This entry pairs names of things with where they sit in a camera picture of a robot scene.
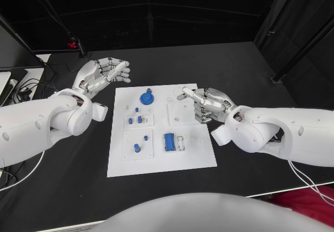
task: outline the red fabric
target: red fabric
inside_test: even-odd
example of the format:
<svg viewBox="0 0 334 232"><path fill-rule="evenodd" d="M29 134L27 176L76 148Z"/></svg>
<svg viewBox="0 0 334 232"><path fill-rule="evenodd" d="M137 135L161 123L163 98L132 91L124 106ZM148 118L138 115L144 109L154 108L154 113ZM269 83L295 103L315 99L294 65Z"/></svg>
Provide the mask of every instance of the red fabric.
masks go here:
<svg viewBox="0 0 334 232"><path fill-rule="evenodd" d="M334 199L334 188L320 186L318 190ZM278 193L273 199L271 199L271 203L289 208L292 211L334 227L334 206L324 202L318 193L309 188Z"/></svg>

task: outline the black table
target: black table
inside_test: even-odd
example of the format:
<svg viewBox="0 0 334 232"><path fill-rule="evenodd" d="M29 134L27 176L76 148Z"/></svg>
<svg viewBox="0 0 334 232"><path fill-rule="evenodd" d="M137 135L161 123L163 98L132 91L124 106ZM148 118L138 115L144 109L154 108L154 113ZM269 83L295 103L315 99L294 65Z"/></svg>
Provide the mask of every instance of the black table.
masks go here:
<svg viewBox="0 0 334 232"><path fill-rule="evenodd" d="M32 232L106 219L155 198L190 192L250 196L304 186L288 162L269 154L246 153L233 143L212 139L217 167L106 178L114 96L117 87L197 83L223 91L237 105L295 107L282 85L273 85L271 68L252 43L130 49L89 53L89 59L130 62L131 83L117 82L92 99L109 107L104 122L92 121L81 136L60 140L46 151L32 176L0 202L0 231ZM50 63L72 70L85 60L78 54L53 54ZM72 87L75 73L52 66L58 89ZM209 131L220 124L212 122ZM27 160L20 176L36 165ZM297 164L315 183L334 181L334 169Z"/></svg>

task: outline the white board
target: white board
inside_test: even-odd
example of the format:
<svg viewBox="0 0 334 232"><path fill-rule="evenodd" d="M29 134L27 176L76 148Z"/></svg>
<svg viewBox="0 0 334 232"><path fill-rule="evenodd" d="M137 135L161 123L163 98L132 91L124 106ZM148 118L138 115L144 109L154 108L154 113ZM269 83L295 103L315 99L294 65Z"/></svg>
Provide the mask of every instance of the white board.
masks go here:
<svg viewBox="0 0 334 232"><path fill-rule="evenodd" d="M194 120L193 100L176 99L184 86L197 88L196 84L117 88L106 177L217 166L207 126ZM142 105L140 102L147 88L154 96L151 105ZM138 116L147 121L138 123ZM142 135L150 131L151 136L145 141ZM176 141L176 151L168 152L164 143L167 133L174 134ZM183 151L177 144L180 136ZM141 146L142 153L134 152L135 143Z"/></svg>

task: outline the red light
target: red light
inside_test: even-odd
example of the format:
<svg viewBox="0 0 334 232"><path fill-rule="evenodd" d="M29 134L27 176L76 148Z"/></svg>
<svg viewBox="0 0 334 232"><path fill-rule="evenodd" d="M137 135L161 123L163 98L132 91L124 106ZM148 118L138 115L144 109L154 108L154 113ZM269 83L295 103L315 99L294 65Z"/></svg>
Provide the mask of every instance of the red light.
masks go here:
<svg viewBox="0 0 334 232"><path fill-rule="evenodd" d="M72 47L72 48L76 48L76 45L73 42L68 43L68 45Z"/></svg>

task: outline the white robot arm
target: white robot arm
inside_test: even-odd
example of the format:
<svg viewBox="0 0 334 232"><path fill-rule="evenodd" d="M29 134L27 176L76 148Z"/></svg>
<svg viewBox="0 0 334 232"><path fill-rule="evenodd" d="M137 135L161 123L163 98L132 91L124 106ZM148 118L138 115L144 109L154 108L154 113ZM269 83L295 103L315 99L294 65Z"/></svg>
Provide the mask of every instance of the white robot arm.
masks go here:
<svg viewBox="0 0 334 232"><path fill-rule="evenodd" d="M92 119L104 121L108 107L91 99L112 81L130 82L128 65L114 58L89 61L70 89L0 108L0 168L33 157L60 139L81 135Z"/></svg>
<svg viewBox="0 0 334 232"><path fill-rule="evenodd" d="M183 88L178 100L194 100L194 118L223 125L212 132L217 144L230 140L246 152L268 153L281 159L334 167L334 112L317 109L249 108L236 106L227 95L213 88ZM279 128L281 141L273 140Z"/></svg>

